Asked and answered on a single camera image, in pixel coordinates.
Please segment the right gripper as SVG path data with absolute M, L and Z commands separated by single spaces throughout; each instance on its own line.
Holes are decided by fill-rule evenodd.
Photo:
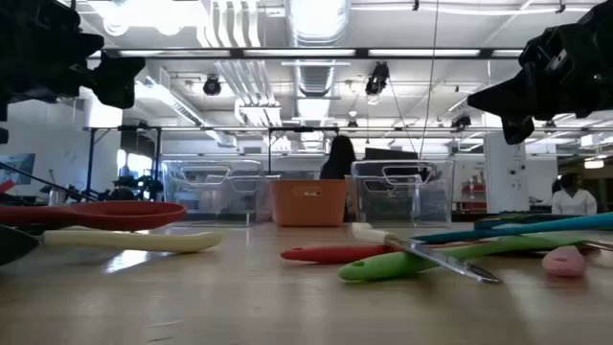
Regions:
M 505 141 L 523 143 L 542 114 L 586 117 L 613 107 L 613 0 L 572 24 L 547 28 L 519 57 L 519 75 L 470 95 L 469 106 L 500 118 Z

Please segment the clear plastic bin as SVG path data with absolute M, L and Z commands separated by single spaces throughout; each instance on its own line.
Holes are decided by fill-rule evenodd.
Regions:
M 454 170 L 452 160 L 355 162 L 357 218 L 371 224 L 445 228 L 451 223 Z
M 167 160 L 164 199 L 183 205 L 186 219 L 253 225 L 272 219 L 269 180 L 254 160 Z

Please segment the wall picture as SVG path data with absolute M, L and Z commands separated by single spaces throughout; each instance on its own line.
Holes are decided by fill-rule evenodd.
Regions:
M 34 161 L 34 153 L 0 154 L 0 163 L 28 174 L 34 172 Z M 30 185 L 32 181 L 28 176 L 0 167 L 0 183 L 8 180 L 11 180 L 15 185 Z

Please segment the dark monitor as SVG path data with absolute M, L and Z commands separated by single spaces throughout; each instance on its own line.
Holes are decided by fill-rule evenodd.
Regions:
M 364 153 L 364 160 L 417 160 L 418 158 L 416 152 L 394 149 L 365 148 Z

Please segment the pink spatula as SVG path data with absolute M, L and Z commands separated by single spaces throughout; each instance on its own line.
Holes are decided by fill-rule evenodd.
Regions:
M 580 277 L 585 274 L 586 261 L 573 246 L 561 246 L 547 253 L 541 261 L 545 272 L 557 277 Z

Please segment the black spoon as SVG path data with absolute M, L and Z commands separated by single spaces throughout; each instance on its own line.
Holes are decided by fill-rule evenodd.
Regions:
M 0 266 L 28 255 L 40 245 L 38 237 L 0 225 Z

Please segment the person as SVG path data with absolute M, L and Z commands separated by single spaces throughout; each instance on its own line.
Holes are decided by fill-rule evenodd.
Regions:
M 553 193 L 552 213 L 566 216 L 592 216 L 598 213 L 597 200 L 579 187 L 578 176 L 566 173 L 558 180 L 559 190 Z
M 330 146 L 328 160 L 323 165 L 320 179 L 341 179 L 351 174 L 352 163 L 356 160 L 352 141 L 345 135 L 336 136 Z

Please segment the black background robot arms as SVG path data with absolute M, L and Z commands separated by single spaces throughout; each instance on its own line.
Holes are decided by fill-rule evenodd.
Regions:
M 109 201 L 109 200 L 150 200 L 155 199 L 163 191 L 163 185 L 150 175 L 140 177 L 120 176 L 113 181 L 114 188 L 103 192 L 94 190 L 78 191 L 75 186 L 68 187 L 67 197 L 76 202 L 84 200 Z

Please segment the white handled knife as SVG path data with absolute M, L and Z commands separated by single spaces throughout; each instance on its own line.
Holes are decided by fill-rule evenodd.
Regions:
M 418 241 L 405 240 L 391 232 L 366 229 L 365 227 L 354 228 L 352 233 L 358 240 L 365 242 L 381 242 L 382 244 L 388 244 L 392 247 L 399 248 L 402 250 L 402 256 L 404 258 L 420 258 L 424 262 L 430 263 L 431 267 L 444 267 L 455 273 L 474 279 L 479 283 L 502 283 L 501 279 L 484 268 L 437 252 Z

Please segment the red shelf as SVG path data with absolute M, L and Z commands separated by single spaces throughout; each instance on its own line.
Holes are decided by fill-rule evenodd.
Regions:
M 486 186 L 473 181 L 464 182 L 461 189 L 460 208 L 467 213 L 485 213 L 488 208 Z

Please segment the orange plastic bin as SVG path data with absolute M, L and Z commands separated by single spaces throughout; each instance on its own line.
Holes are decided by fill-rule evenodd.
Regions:
M 272 181 L 273 220 L 281 227 L 339 227 L 348 185 L 340 179 Z

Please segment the teal spatula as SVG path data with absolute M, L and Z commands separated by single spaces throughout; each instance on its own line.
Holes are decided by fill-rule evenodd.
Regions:
M 613 212 L 522 225 L 499 225 L 483 230 L 421 235 L 414 237 L 414 240 L 430 244 L 442 244 L 448 242 L 472 242 L 487 238 L 517 236 L 530 233 L 610 229 L 613 229 Z

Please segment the red slotted spoon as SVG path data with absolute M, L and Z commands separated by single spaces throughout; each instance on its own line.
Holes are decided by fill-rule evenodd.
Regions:
M 177 203 L 101 201 L 61 206 L 0 206 L 0 224 L 45 228 L 81 226 L 111 231 L 140 231 L 182 220 L 187 209 Z

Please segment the green spatula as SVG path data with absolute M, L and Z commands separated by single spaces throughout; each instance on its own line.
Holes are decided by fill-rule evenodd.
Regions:
M 512 251 L 551 250 L 583 242 L 584 239 L 571 237 L 514 236 L 471 245 L 436 248 L 436 251 L 464 261 Z M 436 267 L 438 265 L 433 262 L 401 251 L 345 264 L 339 268 L 338 276 L 349 282 L 376 281 L 414 276 Z

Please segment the cream handled knife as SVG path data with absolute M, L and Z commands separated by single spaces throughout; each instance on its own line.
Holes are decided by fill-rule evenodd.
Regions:
M 56 230 L 41 237 L 51 246 L 82 246 L 152 252 L 194 253 L 219 245 L 222 235 L 203 232 L 190 235 L 159 235 L 98 230 Z

